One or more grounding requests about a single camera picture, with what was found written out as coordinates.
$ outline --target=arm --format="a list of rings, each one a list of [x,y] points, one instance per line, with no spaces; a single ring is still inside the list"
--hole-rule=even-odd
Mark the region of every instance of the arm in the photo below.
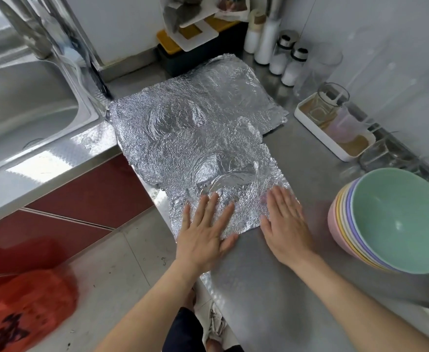
[[[172,321],[200,274],[234,246],[237,235],[220,240],[234,204],[229,204],[213,225],[218,194],[204,195],[190,223],[190,206],[183,211],[176,259],[128,314],[104,338],[95,352],[159,352]]]
[[[267,194],[270,220],[261,218],[265,240],[319,297],[359,352],[429,352],[429,338],[365,295],[313,250],[300,204],[285,188]]]

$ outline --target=white wall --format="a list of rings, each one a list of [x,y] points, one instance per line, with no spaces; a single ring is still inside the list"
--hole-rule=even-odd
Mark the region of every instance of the white wall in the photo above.
[[[159,0],[66,0],[105,65],[157,45]]]
[[[330,77],[342,85],[378,54],[350,85],[351,100],[375,113],[401,94],[376,116],[417,154],[428,156],[429,0],[288,0],[282,28],[301,32],[303,23],[303,44],[334,42],[343,49],[343,62]]]

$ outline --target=aluminum foil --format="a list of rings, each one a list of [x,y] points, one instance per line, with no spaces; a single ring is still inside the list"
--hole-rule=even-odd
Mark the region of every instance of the aluminum foil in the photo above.
[[[265,134],[286,122],[287,114],[247,64],[224,54],[187,74],[114,101],[109,118],[124,155],[139,173],[149,146],[169,133],[244,116]]]
[[[236,203],[223,232],[225,238],[257,227],[260,214],[268,216],[267,189],[274,185],[289,187],[262,143],[262,135],[243,117],[234,123],[172,133],[155,143],[149,153],[147,163],[154,171],[143,179],[165,190],[176,238],[185,203],[190,202],[193,216],[202,193],[219,194],[215,219],[230,202]]]

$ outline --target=salt shaker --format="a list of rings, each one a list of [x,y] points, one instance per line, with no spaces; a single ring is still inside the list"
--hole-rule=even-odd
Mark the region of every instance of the salt shaker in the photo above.
[[[283,74],[290,58],[291,49],[296,39],[293,39],[288,33],[280,32],[270,59],[270,73],[275,75]]]
[[[291,51],[291,62],[286,66],[281,82],[286,86],[294,86],[302,66],[307,60],[309,52],[305,48],[293,49]]]

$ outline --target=red plastic bag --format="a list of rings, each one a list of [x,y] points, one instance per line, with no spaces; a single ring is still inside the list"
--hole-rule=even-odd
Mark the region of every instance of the red plastic bag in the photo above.
[[[0,351],[22,352],[76,310],[77,286],[69,272],[35,270],[0,286]]]

